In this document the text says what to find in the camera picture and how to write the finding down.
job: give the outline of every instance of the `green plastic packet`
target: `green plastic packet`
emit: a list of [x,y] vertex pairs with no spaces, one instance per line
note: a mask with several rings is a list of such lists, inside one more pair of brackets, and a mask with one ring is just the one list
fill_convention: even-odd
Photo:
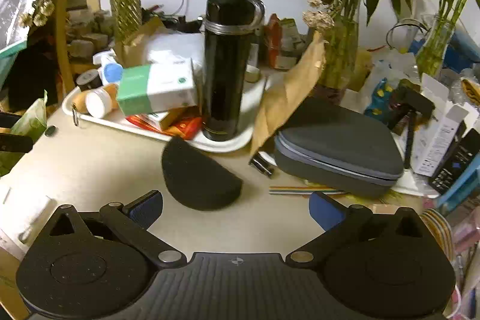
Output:
[[[45,132],[47,126],[47,92],[43,98],[38,98],[27,109],[25,114],[10,129],[11,135],[28,136],[34,143]],[[0,176],[10,172],[15,164],[25,155],[20,152],[0,152]]]

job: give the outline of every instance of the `ribbed gray surface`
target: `ribbed gray surface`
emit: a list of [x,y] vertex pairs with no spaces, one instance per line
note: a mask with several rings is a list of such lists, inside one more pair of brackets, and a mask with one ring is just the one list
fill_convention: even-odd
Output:
[[[34,315],[31,319],[40,320],[44,317]],[[186,267],[159,272],[146,294],[138,301],[104,319],[370,318],[338,304],[313,271],[292,269],[283,263],[278,254],[196,253]]]

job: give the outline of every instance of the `zippered case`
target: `zippered case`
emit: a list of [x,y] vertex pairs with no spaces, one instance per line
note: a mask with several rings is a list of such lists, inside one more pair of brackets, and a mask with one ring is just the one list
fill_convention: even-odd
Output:
[[274,140],[281,170],[355,195],[380,197],[403,174],[384,124],[325,100],[308,97]]

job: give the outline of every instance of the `black thermos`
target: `black thermos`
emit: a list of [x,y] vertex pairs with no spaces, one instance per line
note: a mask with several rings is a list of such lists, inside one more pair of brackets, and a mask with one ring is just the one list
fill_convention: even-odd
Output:
[[229,140],[237,131],[250,46],[264,14],[259,0],[207,2],[202,119],[210,140]]

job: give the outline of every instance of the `green and white carton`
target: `green and white carton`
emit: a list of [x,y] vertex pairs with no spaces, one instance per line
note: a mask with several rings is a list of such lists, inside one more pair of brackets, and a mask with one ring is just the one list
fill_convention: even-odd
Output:
[[117,102],[126,116],[197,105],[191,60],[124,69]]

